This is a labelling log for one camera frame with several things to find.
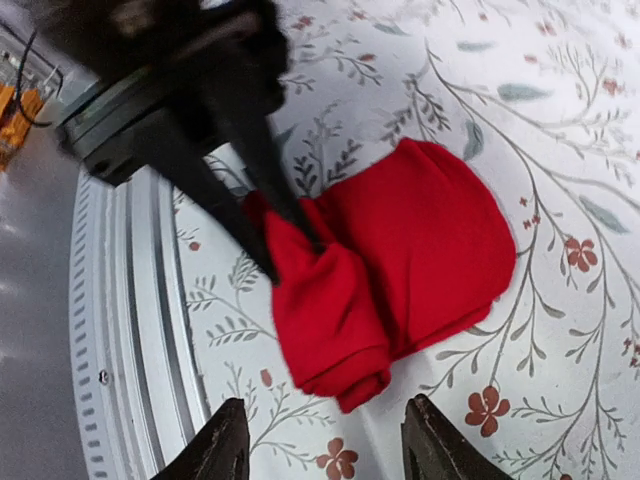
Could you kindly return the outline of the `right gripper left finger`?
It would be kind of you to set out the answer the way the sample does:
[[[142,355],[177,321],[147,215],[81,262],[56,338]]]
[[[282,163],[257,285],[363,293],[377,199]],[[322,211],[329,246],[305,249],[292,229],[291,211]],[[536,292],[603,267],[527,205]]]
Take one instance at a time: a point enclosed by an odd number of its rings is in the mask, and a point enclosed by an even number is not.
[[[249,443],[244,401],[230,398],[152,480],[248,480]]]

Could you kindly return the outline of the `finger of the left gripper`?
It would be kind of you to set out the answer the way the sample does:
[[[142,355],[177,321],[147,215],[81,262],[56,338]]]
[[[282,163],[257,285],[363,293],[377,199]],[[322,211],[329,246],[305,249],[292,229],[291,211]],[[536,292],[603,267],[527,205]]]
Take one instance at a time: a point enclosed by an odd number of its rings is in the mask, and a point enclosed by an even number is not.
[[[222,130],[273,210],[304,234],[315,253],[322,253],[324,243],[291,188],[268,119],[284,100],[281,85],[273,93],[243,93],[231,88],[219,95]]]
[[[277,270],[264,237],[181,127],[163,110],[150,114],[149,124],[152,168],[216,220],[269,279],[277,283]]]

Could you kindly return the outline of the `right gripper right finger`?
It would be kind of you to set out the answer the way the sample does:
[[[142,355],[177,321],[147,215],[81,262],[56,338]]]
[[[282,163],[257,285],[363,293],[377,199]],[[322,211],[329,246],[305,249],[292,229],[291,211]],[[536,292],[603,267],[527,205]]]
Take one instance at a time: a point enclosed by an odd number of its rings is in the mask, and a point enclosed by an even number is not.
[[[424,394],[407,402],[401,441],[407,480],[510,480]]]

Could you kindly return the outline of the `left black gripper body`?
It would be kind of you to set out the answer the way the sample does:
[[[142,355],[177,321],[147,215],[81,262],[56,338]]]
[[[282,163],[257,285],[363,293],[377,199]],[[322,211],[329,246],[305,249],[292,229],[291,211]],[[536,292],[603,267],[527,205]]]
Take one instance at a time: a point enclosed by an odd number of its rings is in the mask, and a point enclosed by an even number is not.
[[[57,51],[112,85],[135,72],[194,62],[215,92],[273,93],[288,43],[273,1],[32,1],[35,29]]]

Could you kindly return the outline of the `red sock pair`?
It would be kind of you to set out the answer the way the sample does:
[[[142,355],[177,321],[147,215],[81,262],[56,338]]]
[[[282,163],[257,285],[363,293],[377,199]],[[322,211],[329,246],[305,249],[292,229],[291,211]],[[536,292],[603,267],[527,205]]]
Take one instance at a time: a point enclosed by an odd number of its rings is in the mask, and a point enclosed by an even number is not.
[[[514,273],[493,194],[430,142],[403,139],[299,205],[322,253],[259,193],[244,202],[278,271],[272,313],[291,380],[346,413],[388,386],[393,362],[483,320]]]

